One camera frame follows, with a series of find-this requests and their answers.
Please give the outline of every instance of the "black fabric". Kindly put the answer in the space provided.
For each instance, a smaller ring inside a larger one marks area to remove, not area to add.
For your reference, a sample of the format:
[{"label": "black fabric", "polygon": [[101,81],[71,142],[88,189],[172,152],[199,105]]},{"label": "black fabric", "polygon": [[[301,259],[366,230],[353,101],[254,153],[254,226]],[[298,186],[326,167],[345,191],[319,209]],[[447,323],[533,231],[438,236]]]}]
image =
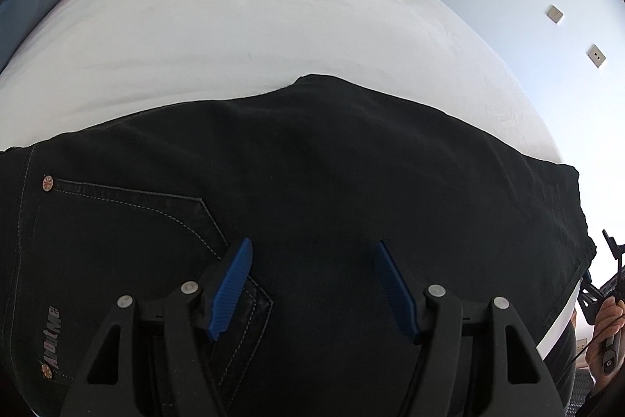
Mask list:
[{"label": "black fabric", "polygon": [[566,329],[557,340],[549,354],[545,357],[545,364],[552,375],[555,388],[560,394],[563,408],[566,408],[573,394],[575,383],[575,329],[569,322]]},{"label": "black fabric", "polygon": [[577,413],[575,414],[577,417],[588,417],[591,414],[591,412],[595,408],[597,408],[598,404],[601,402],[605,394],[609,391],[609,389],[611,388],[611,384],[607,385],[607,387],[605,387],[604,390],[599,391],[596,394],[593,394],[592,392],[593,390],[592,385],[590,388],[591,390],[588,394],[586,394],[586,399],[584,400],[584,404],[579,410],[577,410]]},{"label": "black fabric", "polygon": [[2,368],[0,368],[0,412],[10,417],[32,417],[30,408]]},{"label": "black fabric", "polygon": [[538,342],[595,255],[577,178],[431,107],[321,76],[14,149],[0,155],[2,362],[57,415],[119,295],[168,294],[248,236],[253,281],[211,358],[229,414],[395,415],[417,350],[374,277],[377,241],[462,299],[504,295]]}]

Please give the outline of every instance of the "metal screw head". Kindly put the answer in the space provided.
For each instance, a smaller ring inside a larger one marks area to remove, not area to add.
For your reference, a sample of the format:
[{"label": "metal screw head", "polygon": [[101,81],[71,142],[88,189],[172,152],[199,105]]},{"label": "metal screw head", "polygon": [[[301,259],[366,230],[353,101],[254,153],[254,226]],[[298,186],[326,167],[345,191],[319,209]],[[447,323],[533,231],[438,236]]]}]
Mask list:
[{"label": "metal screw head", "polygon": [[500,310],[507,310],[510,307],[510,302],[505,297],[495,297],[493,299],[493,304]]},{"label": "metal screw head", "polygon": [[180,287],[180,291],[183,294],[195,294],[195,292],[198,291],[198,284],[195,281],[187,281],[186,283],[182,283],[182,286]]},{"label": "metal screw head", "polygon": [[52,380],[52,369],[50,369],[50,366],[48,366],[47,364],[41,365],[41,374],[44,378]]},{"label": "metal screw head", "polygon": [[446,294],[445,287],[441,285],[430,285],[427,287],[427,291],[430,292],[430,295],[433,297],[443,297]]},{"label": "metal screw head", "polygon": [[43,178],[43,184],[42,184],[42,188],[44,191],[49,191],[52,189],[52,186],[54,186],[54,179],[52,178],[51,175],[46,175]]},{"label": "metal screw head", "polygon": [[118,306],[120,308],[127,308],[132,304],[132,297],[130,295],[122,295],[118,298]]}]

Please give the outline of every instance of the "white bed sheet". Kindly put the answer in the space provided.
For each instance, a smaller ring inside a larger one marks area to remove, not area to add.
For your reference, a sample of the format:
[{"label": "white bed sheet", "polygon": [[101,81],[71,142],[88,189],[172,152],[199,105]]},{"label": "white bed sheet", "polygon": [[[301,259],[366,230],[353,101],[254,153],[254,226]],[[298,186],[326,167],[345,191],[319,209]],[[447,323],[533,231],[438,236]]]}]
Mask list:
[{"label": "white bed sheet", "polygon": [[514,75],[439,0],[61,0],[0,75],[0,150],[309,73],[436,107],[562,162]]}]

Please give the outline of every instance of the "contrast stitching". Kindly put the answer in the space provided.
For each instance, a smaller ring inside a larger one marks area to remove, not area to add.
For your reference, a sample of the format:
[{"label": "contrast stitching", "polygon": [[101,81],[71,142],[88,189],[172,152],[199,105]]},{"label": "contrast stitching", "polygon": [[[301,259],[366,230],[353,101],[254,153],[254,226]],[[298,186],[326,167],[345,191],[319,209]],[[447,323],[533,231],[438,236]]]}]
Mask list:
[{"label": "contrast stitching", "polygon": [[243,330],[243,336],[241,336],[241,340],[239,341],[239,344],[234,349],[234,352],[232,352],[232,357],[230,357],[230,362],[226,366],[226,369],[224,369],[224,372],[221,375],[220,381],[217,384],[218,386],[221,386],[221,384],[223,383],[224,378],[226,377],[226,374],[228,372],[228,369],[230,369],[230,366],[232,365],[232,361],[234,360],[235,355],[239,352],[239,349],[241,348],[241,345],[243,344],[245,335],[248,333],[249,324],[252,321],[252,317],[254,316],[254,311],[256,311],[256,301],[254,301],[254,306],[252,307],[252,313],[249,314],[248,323],[245,325],[245,330]]},{"label": "contrast stitching", "polygon": [[[28,165],[30,164],[30,156],[27,160],[26,163],[26,171],[24,173],[24,186],[26,186],[26,174],[28,173]],[[24,196],[24,187],[22,188],[22,197]],[[20,238],[20,224],[19,224],[19,216],[18,216],[18,240]],[[11,272],[11,279],[10,281],[12,282],[13,279],[15,278],[15,273],[16,270],[18,269],[18,265],[16,263],[13,264],[13,271]],[[2,341],[4,341],[4,331],[6,328],[6,319],[7,319],[7,315],[8,315],[8,309],[9,309],[9,302],[11,301],[11,295],[9,294],[6,298],[6,302],[4,303],[4,316],[2,317]]]},{"label": "contrast stitching", "polygon": [[11,278],[15,277],[15,288],[13,291],[13,311],[11,316],[11,329],[9,331],[9,360],[11,361],[11,368],[13,368],[13,374],[15,375],[15,380],[18,382],[18,390],[21,389],[20,376],[18,375],[17,370],[15,369],[15,362],[13,360],[13,327],[15,325],[15,306],[18,302],[18,286],[20,285],[20,272],[22,270],[22,206],[24,205],[24,191],[26,190],[26,181],[28,180],[28,169],[30,168],[30,160],[32,159],[32,155],[35,152],[35,148],[37,146],[34,145],[30,150],[30,154],[28,155],[28,162],[26,163],[26,171],[24,172],[24,184],[22,185],[22,194],[20,196],[20,211],[18,212],[18,266],[17,271],[16,268],[13,268],[13,275]]},{"label": "contrast stitching", "polygon": [[[59,193],[66,193],[67,195],[75,195],[77,197],[91,198],[91,199],[94,199],[94,200],[102,200],[103,202],[111,202],[111,203],[114,203],[114,204],[120,204],[120,205],[123,205],[123,206],[129,206],[129,207],[134,207],[134,208],[138,208],[138,209],[145,209],[146,211],[152,211],[152,212],[157,212],[158,214],[162,214],[163,216],[165,216],[165,217],[167,217],[169,219],[172,219],[176,223],[178,223],[178,224],[182,225],[183,227],[185,227],[189,232],[191,232],[194,236],[196,236],[196,238],[198,238],[199,241],[202,242],[202,244],[204,244],[208,248],[208,251],[210,251],[213,255],[215,255],[215,257],[217,257],[217,260],[221,260],[221,256],[219,256],[217,253],[215,253],[213,251],[213,249],[208,244],[206,244],[206,241],[204,241],[204,239],[202,239],[201,236],[195,230],[193,230],[193,228],[191,228],[187,224],[183,223],[178,218],[175,218],[172,215],[167,214],[166,212],[159,211],[158,209],[153,209],[153,208],[149,208],[149,207],[146,207],[146,206],[138,206],[137,204],[130,204],[128,202],[120,202],[119,200],[111,200],[109,198],[102,198],[102,197],[93,197],[91,195],[85,195],[85,194],[82,194],[82,193],[74,193],[72,191],[64,191],[62,189],[55,189],[55,191],[58,191]],[[244,289],[244,290],[245,290],[246,294],[248,294],[254,300],[254,303],[255,303],[256,300],[255,300],[254,297],[252,297],[252,294],[249,293],[249,291],[247,289]]]},{"label": "contrast stitching", "polygon": [[252,350],[252,354],[249,356],[248,362],[245,364],[245,367],[243,368],[243,372],[241,373],[241,378],[239,378],[239,383],[234,388],[234,391],[232,392],[232,396],[230,396],[230,399],[228,400],[228,404],[227,404],[228,408],[230,408],[230,405],[232,405],[232,402],[234,401],[234,397],[236,396],[236,393],[238,392],[239,387],[241,386],[241,383],[243,382],[243,378],[245,377],[245,374],[248,371],[248,368],[249,368],[250,363],[252,362],[252,359],[254,358],[254,354],[256,353],[256,350],[258,350],[258,345],[261,344],[261,339],[265,335],[265,330],[267,330],[267,324],[270,322],[271,310],[273,310],[273,301],[270,300],[270,309],[269,309],[269,312],[267,313],[267,318],[265,319],[265,325],[262,327],[261,335],[258,337],[258,340],[256,341],[256,345],[254,346],[254,349]]},{"label": "contrast stitching", "polygon": [[[224,237],[223,233],[221,232],[221,229],[219,227],[219,225],[215,222],[215,218],[213,217],[213,215],[211,214],[211,211],[208,210],[208,208],[206,207],[206,204],[204,203],[204,200],[202,200],[201,198],[198,199],[199,203],[202,204],[202,207],[204,208],[204,212],[206,213],[206,215],[211,218],[211,223],[212,225],[215,227],[215,230],[217,230],[217,233],[220,235],[220,238],[222,241],[224,241],[225,245],[228,245],[228,241],[226,241],[226,238]],[[251,276],[248,276],[248,280],[250,280],[250,282],[252,283],[252,285],[254,285],[256,288],[258,288],[262,294],[267,298],[267,300],[273,305],[273,301],[271,301],[271,298],[267,295],[267,292],[265,290],[263,290],[263,288],[254,281],[254,279]]]},{"label": "contrast stitching", "polygon": [[193,202],[200,202],[201,199],[200,198],[194,198],[194,197],[187,197],[184,195],[174,195],[172,193],[156,193],[154,191],[145,191],[145,190],[130,190],[127,188],[123,188],[123,187],[118,187],[118,186],[107,186],[106,184],[93,184],[93,183],[85,183],[85,182],[80,182],[80,181],[67,181],[65,179],[56,179],[54,182],[56,183],[64,183],[64,184],[68,184],[70,186],[77,186],[77,185],[83,185],[83,186],[90,186],[90,187],[97,187],[99,189],[106,189],[106,190],[113,190],[113,191],[122,191],[122,192],[135,192],[135,193],[139,193],[141,195],[149,195],[149,196],[153,196],[153,197],[166,197],[166,198],[176,198],[176,199],[182,199],[182,200],[191,200]]},{"label": "contrast stitching", "polygon": [[73,380],[73,379],[74,379],[74,377],[73,377],[73,376],[71,376],[71,375],[69,375],[69,374],[64,374],[64,373],[61,373],[61,372],[59,372],[59,371],[53,371],[52,373],[54,374],[54,376],[62,376],[62,377],[64,377],[64,378],[69,378],[70,380]]}]

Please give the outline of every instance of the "human hand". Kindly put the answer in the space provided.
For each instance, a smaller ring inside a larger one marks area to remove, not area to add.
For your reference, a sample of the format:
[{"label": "human hand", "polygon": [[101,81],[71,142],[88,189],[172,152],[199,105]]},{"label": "human hand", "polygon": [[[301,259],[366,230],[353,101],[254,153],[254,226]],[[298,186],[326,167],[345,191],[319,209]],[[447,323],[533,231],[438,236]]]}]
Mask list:
[{"label": "human hand", "polygon": [[616,369],[608,375],[603,374],[602,361],[604,354],[604,341],[618,333],[623,326],[625,326],[625,302],[619,301],[617,304],[614,297],[607,298],[601,305],[599,313],[597,313],[597,317],[595,319],[595,330],[593,331],[593,342],[586,350],[586,363],[588,363],[588,368],[595,379],[593,394],[597,394],[604,390],[604,388],[607,387],[607,385],[616,377],[621,369],[621,366],[623,366],[623,360],[625,360],[625,333],[621,334],[621,343]]}]

